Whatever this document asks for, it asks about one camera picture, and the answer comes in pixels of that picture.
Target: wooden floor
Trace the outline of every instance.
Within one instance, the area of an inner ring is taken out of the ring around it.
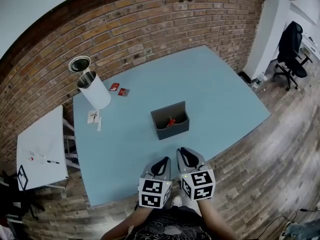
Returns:
[[[276,217],[292,219],[298,209],[314,210],[320,201],[320,64],[313,61],[305,66],[308,77],[297,79],[298,90],[287,92],[282,77],[256,90],[271,116],[210,161],[216,179],[213,205],[239,239],[257,238]],[[269,67],[273,73],[274,64]],[[39,222],[25,216],[32,239],[99,239],[133,211],[138,199],[91,209],[80,172],[64,184],[65,190],[37,192],[46,211],[37,211]],[[174,187],[173,194],[178,193]],[[190,206],[197,209],[197,203]],[[295,221],[315,218],[320,212],[299,212]],[[277,239],[285,223],[278,219],[260,239]]]

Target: red card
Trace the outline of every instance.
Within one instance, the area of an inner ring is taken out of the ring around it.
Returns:
[[[121,88],[120,91],[119,91],[119,93],[118,93],[118,95],[120,95],[120,96],[127,96],[129,92],[130,92],[129,89]]]
[[[118,89],[119,85],[120,85],[120,83],[114,82],[114,83],[111,85],[109,91],[116,91],[116,90]]]

